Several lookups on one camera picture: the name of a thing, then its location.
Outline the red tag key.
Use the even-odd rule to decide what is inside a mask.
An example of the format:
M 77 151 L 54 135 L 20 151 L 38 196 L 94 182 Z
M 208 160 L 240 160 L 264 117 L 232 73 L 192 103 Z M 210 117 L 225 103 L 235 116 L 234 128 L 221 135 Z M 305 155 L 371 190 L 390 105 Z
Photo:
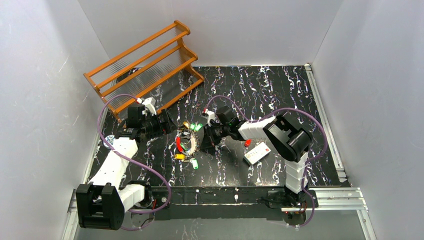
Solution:
M 246 141 L 244 142 L 244 146 L 245 146 L 246 148 L 248 148 L 248 147 L 251 145 L 251 142 L 252 142 L 252 140 L 251 140 L 251 139 L 246 140 Z

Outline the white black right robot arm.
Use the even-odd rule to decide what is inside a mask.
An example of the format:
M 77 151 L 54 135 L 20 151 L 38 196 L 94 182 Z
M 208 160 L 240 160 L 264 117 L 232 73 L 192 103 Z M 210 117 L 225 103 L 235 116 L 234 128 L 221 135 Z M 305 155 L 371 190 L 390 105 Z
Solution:
M 216 147 L 225 137 L 236 141 L 264 139 L 287 165 L 285 188 L 298 195 L 308 184 L 304 176 L 312 135 L 286 113 L 256 121 L 241 120 L 233 110 L 224 106 L 216 112 L 205 109 L 206 119 L 200 149 Z

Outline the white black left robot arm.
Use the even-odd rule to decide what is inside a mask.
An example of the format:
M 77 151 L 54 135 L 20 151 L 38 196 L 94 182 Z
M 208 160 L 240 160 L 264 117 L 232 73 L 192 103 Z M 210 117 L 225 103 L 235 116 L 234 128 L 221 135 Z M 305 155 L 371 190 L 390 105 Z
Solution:
M 147 103 L 127 109 L 127 118 L 118 125 L 112 149 L 102 166 L 88 183 L 76 189 L 81 228 L 118 230 L 122 226 L 125 213 L 148 195 L 141 181 L 130 181 L 119 189 L 130 159 L 140 143 L 171 134 L 176 129 L 167 109 L 156 113 Z

